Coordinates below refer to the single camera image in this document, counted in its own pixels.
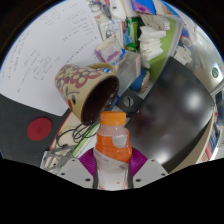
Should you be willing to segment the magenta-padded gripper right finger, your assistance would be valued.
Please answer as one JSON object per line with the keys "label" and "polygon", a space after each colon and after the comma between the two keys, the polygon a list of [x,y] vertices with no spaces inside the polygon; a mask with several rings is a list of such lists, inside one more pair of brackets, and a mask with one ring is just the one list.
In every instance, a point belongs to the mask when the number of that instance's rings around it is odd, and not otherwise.
{"label": "magenta-padded gripper right finger", "polygon": [[129,189],[144,187],[167,175],[167,171],[157,160],[148,159],[137,149],[132,149],[132,156],[129,161],[128,173]]}

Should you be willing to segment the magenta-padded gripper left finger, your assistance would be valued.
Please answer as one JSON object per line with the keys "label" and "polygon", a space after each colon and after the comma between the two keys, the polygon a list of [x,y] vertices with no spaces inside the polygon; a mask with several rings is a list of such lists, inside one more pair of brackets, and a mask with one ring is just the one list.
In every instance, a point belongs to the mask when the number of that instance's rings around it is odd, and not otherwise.
{"label": "magenta-padded gripper left finger", "polygon": [[88,150],[79,158],[69,159],[59,171],[59,176],[80,187],[96,189],[98,174],[93,149]]}

